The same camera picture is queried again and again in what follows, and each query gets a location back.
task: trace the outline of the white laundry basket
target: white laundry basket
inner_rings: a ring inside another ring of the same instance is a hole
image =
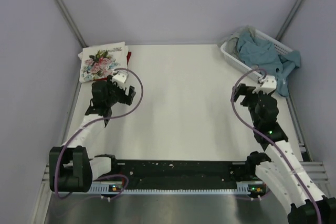
[[[256,37],[260,39],[265,39],[268,41],[271,41],[275,45],[275,49],[278,51],[279,54],[281,55],[286,55],[289,52],[292,52],[293,50],[290,49],[289,47],[286,47],[284,44],[280,43],[279,41],[269,37],[268,35],[264,34],[263,32],[256,30]],[[250,67],[246,66],[244,63],[241,61],[237,60],[235,57],[232,55],[228,54],[225,49],[226,49],[227,42],[224,42],[221,46],[221,51],[224,54],[224,59],[229,63],[231,66],[234,68],[238,69],[242,73],[246,73],[247,71],[251,70]],[[248,75],[252,80],[258,81],[259,77],[261,77],[261,74],[257,72],[252,72]]]

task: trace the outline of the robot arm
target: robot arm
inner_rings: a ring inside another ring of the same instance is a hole
[[[315,224],[316,211],[298,181],[298,175],[317,203],[322,220],[331,223],[336,219],[336,199],[328,199],[311,180],[294,155],[286,134],[277,123],[277,100],[271,96],[276,88],[274,77],[267,76],[261,82],[261,86],[257,88],[240,84],[235,92],[234,101],[236,102],[240,95],[245,96],[241,105],[248,107],[254,128],[276,143],[282,153],[255,133],[255,139],[265,152],[251,153],[247,157],[246,171],[250,176],[256,176],[267,184],[285,209],[290,224]],[[285,162],[283,155],[293,169]]]
[[[112,76],[107,81],[92,84],[92,99],[79,126],[81,132],[71,141],[61,159],[58,177],[58,190],[70,192],[87,192],[93,180],[111,171],[113,155],[98,153],[96,136],[103,130],[112,116],[111,107],[117,102],[131,105],[136,92],[130,86],[128,95],[120,88]],[[93,120],[96,123],[85,127]],[[50,189],[54,191],[56,163],[65,141],[61,147],[53,147],[49,153]]]

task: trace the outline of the floral print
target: floral print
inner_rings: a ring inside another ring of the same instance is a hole
[[[107,50],[98,50],[96,55],[90,55],[90,59],[84,61],[81,77],[84,81],[106,78],[113,73],[114,68],[120,65],[115,60]]]

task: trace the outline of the floral print bag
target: floral print bag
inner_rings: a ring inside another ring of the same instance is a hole
[[[125,42],[84,48],[79,81],[103,79],[112,74],[114,68],[127,68],[127,53]]]

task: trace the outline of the gray wall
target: gray wall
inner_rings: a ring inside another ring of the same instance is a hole
[[[0,223],[28,223],[80,47],[53,0],[0,0]]]
[[[295,0],[64,0],[89,45],[217,42],[251,24],[276,36]]]
[[[336,188],[336,1],[306,0],[283,43],[301,51],[290,93],[312,156]]]

